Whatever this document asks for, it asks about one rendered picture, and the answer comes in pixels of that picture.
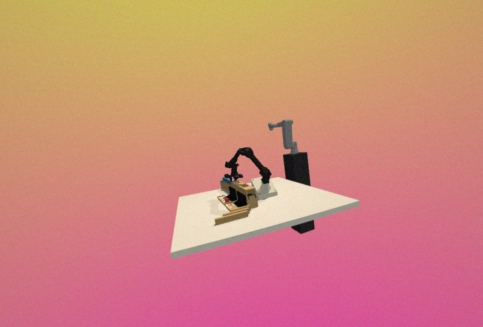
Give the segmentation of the light orange long bar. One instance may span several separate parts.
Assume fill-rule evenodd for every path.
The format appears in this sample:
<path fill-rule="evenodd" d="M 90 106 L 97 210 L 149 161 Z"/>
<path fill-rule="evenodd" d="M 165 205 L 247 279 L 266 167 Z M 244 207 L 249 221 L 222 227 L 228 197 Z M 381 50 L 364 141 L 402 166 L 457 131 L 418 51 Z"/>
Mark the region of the light orange long bar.
<path fill-rule="evenodd" d="M 229 222 L 229 221 L 232 221 L 232 220 L 245 218 L 245 217 L 248 217 L 248 211 L 247 210 L 239 212 L 239 213 L 227 215 L 227 216 L 217 217 L 217 218 L 214 218 L 214 219 L 215 219 L 215 224 L 219 225 L 219 224 L 222 224 L 222 223 L 226 223 L 226 222 Z"/>

